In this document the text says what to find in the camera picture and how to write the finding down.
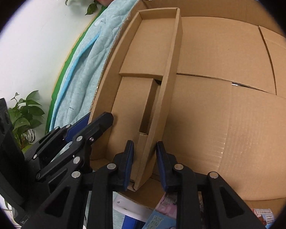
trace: small cardboard box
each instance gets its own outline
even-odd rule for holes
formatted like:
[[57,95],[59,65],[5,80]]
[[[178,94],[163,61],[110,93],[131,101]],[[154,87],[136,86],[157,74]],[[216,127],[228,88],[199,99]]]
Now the small cardboard box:
[[251,208],[286,202],[286,39],[256,0],[139,0],[104,67],[91,120],[98,169],[135,144],[129,190],[163,195],[155,143],[195,172],[217,171]]

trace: cardboard box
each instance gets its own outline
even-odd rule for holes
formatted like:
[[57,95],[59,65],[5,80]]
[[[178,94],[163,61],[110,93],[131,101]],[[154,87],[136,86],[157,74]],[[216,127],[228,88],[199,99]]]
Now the cardboard box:
[[135,143],[129,190],[154,208],[155,143],[195,172],[217,171],[251,208],[286,202],[286,39],[256,0],[139,0],[92,103],[112,112],[93,144],[98,169]]

